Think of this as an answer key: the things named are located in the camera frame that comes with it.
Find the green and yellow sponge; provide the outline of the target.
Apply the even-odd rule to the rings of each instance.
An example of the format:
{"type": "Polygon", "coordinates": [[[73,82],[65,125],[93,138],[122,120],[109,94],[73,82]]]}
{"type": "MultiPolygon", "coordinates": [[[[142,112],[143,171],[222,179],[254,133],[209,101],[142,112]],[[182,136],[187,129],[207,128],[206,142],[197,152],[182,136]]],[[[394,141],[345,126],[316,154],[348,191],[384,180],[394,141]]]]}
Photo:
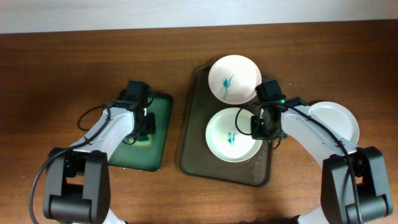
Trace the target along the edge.
{"type": "Polygon", "coordinates": [[[129,138],[129,143],[134,143],[135,146],[139,146],[139,147],[147,147],[150,146],[152,144],[153,141],[153,135],[152,134],[148,134],[145,136],[139,136],[137,137],[137,139],[135,139],[135,137],[130,137],[129,138]]]}

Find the white plate green stain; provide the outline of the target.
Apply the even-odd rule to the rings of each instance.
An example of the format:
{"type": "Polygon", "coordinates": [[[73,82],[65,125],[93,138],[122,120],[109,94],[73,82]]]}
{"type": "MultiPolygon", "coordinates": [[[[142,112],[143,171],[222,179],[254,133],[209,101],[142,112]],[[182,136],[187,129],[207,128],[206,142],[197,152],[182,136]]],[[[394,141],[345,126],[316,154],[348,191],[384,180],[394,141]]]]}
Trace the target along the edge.
{"type": "Polygon", "coordinates": [[[251,130],[248,110],[226,108],[217,112],[208,122],[205,138],[210,151],[226,162],[243,162],[252,158],[262,145],[245,133],[251,130]]]}

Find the pale grey-blue plate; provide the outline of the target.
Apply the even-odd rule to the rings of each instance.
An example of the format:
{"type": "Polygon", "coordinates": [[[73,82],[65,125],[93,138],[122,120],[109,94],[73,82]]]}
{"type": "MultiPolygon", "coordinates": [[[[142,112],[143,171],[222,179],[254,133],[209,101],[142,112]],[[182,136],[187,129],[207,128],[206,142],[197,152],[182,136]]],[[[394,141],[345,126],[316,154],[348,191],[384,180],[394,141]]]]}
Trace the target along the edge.
{"type": "Polygon", "coordinates": [[[347,108],[338,103],[322,101],[313,104],[311,110],[340,136],[352,143],[358,143],[359,124],[347,108]]]}

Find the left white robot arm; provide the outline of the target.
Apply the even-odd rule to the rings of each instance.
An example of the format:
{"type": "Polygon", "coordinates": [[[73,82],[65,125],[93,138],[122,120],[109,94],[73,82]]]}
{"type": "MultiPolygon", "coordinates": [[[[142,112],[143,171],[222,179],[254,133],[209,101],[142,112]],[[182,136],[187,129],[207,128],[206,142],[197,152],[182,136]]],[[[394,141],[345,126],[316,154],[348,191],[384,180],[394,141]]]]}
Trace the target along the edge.
{"type": "Polygon", "coordinates": [[[152,88],[130,80],[119,96],[101,106],[96,124],[68,148],[56,147],[40,173],[45,174],[43,213],[59,223],[123,223],[110,209],[109,160],[128,136],[155,132],[147,112],[152,88]]]}

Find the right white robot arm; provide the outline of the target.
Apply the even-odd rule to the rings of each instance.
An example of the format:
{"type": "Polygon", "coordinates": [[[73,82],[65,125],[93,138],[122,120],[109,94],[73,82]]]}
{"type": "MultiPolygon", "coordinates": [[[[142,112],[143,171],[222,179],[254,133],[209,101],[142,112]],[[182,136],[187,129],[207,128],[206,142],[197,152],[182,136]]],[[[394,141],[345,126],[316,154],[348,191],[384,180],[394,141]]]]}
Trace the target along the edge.
{"type": "Polygon", "coordinates": [[[382,152],[359,147],[312,113],[300,97],[286,97],[277,82],[263,82],[256,92],[259,114],[251,119],[253,139],[272,142],[288,135],[322,168],[320,206],[292,223],[365,223],[393,213],[393,199],[382,152]]]}

